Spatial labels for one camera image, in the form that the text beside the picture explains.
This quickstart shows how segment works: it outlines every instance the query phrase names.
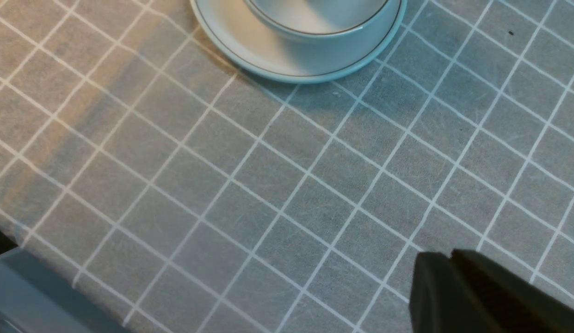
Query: saucer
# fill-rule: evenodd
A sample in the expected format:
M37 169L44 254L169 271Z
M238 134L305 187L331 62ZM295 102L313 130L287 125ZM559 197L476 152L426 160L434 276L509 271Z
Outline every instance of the saucer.
M271 80L312 84L359 70L396 34L407 0L388 0L369 27L315 43L285 38L252 13L243 0L191 0L198 22L219 49L249 72Z

